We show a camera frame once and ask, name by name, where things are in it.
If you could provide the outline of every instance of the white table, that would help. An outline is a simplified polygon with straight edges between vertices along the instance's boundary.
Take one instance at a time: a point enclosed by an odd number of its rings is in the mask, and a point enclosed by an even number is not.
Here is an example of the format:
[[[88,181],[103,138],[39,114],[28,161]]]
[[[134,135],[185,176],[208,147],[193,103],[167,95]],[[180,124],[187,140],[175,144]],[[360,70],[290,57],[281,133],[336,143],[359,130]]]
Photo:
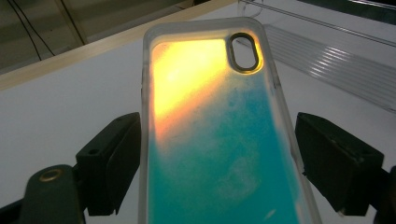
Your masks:
[[[232,0],[184,10],[161,21],[234,17]],[[142,34],[155,21],[0,77],[0,206],[23,196],[28,178],[76,153],[114,118],[141,111]],[[385,153],[396,164],[396,116],[360,98],[276,63],[295,121],[304,111],[329,119]],[[372,223],[339,217],[314,189],[323,223]],[[137,223],[138,175],[117,216],[88,223]]]

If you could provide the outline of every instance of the phone case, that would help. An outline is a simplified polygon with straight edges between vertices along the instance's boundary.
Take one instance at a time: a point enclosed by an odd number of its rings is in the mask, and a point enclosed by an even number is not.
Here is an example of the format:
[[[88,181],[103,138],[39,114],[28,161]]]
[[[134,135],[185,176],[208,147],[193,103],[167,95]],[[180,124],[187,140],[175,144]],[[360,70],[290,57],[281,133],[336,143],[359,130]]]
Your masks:
[[[142,102],[139,223],[318,223],[259,22],[151,28]]]

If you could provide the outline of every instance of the camera cutout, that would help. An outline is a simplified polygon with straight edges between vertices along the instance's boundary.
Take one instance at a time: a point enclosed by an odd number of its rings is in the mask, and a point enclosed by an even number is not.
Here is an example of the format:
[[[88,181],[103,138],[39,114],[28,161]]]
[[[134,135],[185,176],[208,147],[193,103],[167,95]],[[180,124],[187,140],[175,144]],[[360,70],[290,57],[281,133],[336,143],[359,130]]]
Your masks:
[[[242,72],[252,71],[259,64],[254,39],[244,33],[232,35],[229,41],[231,61],[233,66]]]

